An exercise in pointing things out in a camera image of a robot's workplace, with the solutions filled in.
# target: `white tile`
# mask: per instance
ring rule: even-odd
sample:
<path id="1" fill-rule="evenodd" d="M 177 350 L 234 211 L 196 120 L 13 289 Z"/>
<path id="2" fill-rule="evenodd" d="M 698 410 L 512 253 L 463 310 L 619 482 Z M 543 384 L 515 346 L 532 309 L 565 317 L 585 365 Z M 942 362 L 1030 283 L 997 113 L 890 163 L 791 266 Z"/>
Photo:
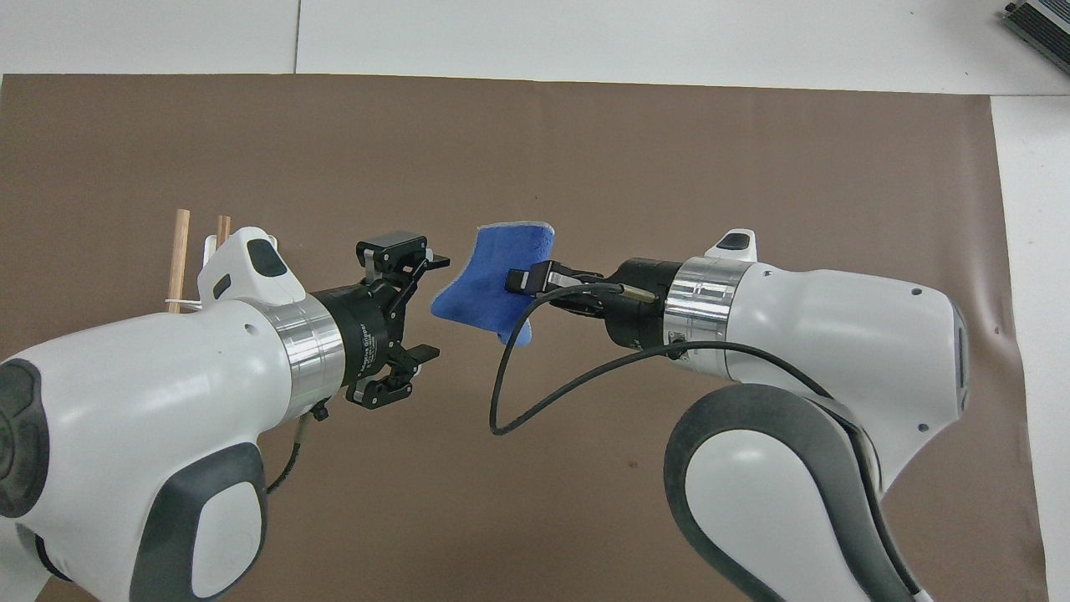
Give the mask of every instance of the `white tile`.
<path id="1" fill-rule="evenodd" d="M 297 71 L 1067 94 L 1003 0 L 304 0 Z"/>
<path id="2" fill-rule="evenodd" d="M 290 73 L 297 0 L 2 0 L 0 73 Z"/>
<path id="3" fill-rule="evenodd" d="M 992 99 L 1053 601 L 1070 600 L 1070 97 Z"/>

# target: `brown mat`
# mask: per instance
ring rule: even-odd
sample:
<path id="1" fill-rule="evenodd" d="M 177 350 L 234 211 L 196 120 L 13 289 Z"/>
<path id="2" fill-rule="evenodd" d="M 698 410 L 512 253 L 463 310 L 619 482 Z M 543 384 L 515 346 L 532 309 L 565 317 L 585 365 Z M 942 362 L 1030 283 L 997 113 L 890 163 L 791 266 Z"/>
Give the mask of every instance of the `brown mat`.
<path id="1" fill-rule="evenodd" d="M 673 425 L 722 383 L 649 361 L 487 432 L 501 345 L 427 307 L 476 226 L 511 219 L 554 223 L 554 256 L 585 268 L 684 260 L 749 227 L 781 267 L 947 291 L 972 404 L 900 477 L 888 520 L 938 602 L 1046 600 L 984 96 L 355 76 L 9 75 L 2 93 L 4 357 L 160 311 L 179 206 L 196 240 L 224 212 L 274 233 L 310 290 L 355 280 L 353 245 L 393 229 L 457 260 L 408 329 L 442 358 L 406 402 L 332 404 L 228 600 L 744 600 L 661 484 Z M 625 352 L 595 322 L 534 326 L 506 415 Z M 262 438 L 269 478 L 290 436 Z"/>

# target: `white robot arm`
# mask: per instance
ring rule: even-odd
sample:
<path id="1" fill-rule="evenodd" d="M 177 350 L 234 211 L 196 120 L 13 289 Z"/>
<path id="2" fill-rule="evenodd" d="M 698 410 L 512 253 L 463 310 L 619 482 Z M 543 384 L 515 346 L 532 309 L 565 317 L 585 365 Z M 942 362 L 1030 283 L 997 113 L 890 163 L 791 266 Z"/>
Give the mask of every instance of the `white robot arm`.
<path id="1" fill-rule="evenodd" d="M 499 428 L 507 345 L 495 434 L 644 357 L 739 382 L 697 402 L 666 450 L 666 494 L 688 542 L 755 601 L 929 600 L 880 500 L 965 410 L 966 331 L 947 295 L 870 275 L 780 269 L 758 261 L 750 230 L 683 263 L 629 259 L 608 277 L 544 261 L 513 269 L 506 288 L 539 297 L 514 335 L 551 303 L 601 319 L 616 344 L 639 353 Z"/>
<path id="2" fill-rule="evenodd" d="M 263 230 L 242 228 L 201 271 L 200 311 L 0 365 L 0 600 L 31 601 L 49 575 L 105 602 L 214 600 L 236 583 L 266 528 L 257 437 L 325 418 L 341 387 L 367 408 L 408 398 L 438 356 L 401 338 L 417 280 L 448 259 L 410 232 L 356 250 L 361 282 L 306 293 Z"/>

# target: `blue cloth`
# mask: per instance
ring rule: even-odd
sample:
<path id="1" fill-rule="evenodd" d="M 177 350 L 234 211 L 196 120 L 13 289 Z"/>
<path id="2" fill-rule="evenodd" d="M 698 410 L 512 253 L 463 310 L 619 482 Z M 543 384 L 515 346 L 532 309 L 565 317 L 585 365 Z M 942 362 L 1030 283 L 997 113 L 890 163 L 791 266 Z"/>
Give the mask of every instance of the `blue cloth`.
<path id="1" fill-rule="evenodd" d="M 530 269 L 533 263 L 549 259 L 552 248 L 553 226 L 545 221 L 480 226 L 472 257 L 457 279 L 431 300 L 431 314 L 496 333 L 504 345 L 532 303 L 525 294 L 505 290 L 505 278 L 510 268 Z M 525 322 L 517 345 L 531 340 L 532 327 Z"/>

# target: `wooden dowel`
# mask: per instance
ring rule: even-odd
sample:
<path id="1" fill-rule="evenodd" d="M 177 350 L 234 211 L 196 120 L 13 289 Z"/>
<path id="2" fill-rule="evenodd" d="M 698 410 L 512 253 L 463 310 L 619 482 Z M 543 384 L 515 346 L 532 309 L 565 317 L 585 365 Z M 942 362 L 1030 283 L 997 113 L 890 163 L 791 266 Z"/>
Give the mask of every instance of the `wooden dowel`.
<path id="1" fill-rule="evenodd" d="M 230 236 L 230 215 L 219 215 L 215 229 L 215 247 L 218 249 Z"/>
<path id="2" fill-rule="evenodd" d="M 174 214 L 174 240 L 171 242 L 171 280 L 167 285 L 168 298 L 182 298 L 182 284 L 186 275 L 186 245 L 189 242 L 189 211 L 179 209 Z M 179 313 L 179 305 L 169 303 L 167 311 Z"/>

